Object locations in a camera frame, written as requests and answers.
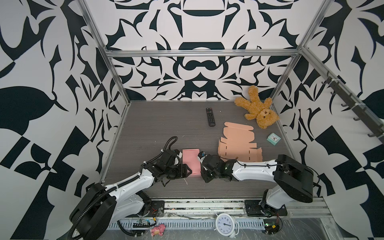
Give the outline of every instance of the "small square clock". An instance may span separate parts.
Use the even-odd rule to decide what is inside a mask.
[[[271,133],[266,139],[268,142],[276,145],[280,141],[281,137],[277,136],[275,133]]]

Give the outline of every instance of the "pink box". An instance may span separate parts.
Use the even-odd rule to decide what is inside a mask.
[[[182,160],[192,170],[192,174],[189,176],[200,176],[200,162],[197,159],[199,149],[183,149]]]

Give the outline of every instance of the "hook rack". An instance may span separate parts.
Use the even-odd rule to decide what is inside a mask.
[[[361,120],[372,131],[369,137],[377,137],[384,144],[384,123],[341,80],[328,77],[322,84],[328,84],[333,89],[331,94],[344,101],[341,106],[349,107],[357,115],[353,120]]]

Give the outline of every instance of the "teddy bear head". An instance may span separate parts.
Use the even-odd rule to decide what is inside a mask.
[[[269,108],[263,109],[256,117],[257,125],[262,129],[266,129],[277,120],[279,120],[279,116]]]

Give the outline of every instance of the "stuffed animal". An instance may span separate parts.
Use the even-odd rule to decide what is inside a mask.
[[[249,112],[244,115],[247,120],[256,119],[257,125],[262,129],[266,129],[279,120],[279,116],[269,109],[272,104],[271,98],[267,98],[264,103],[262,103],[259,98],[259,90],[256,86],[250,86],[248,94],[251,101],[245,98],[236,98],[235,100],[236,106],[242,107]]]
[[[165,230],[166,226],[164,224],[160,224],[159,226],[156,226],[154,228],[151,229],[151,235],[152,237],[154,235],[159,235],[159,236],[162,236],[163,235],[163,232]]]

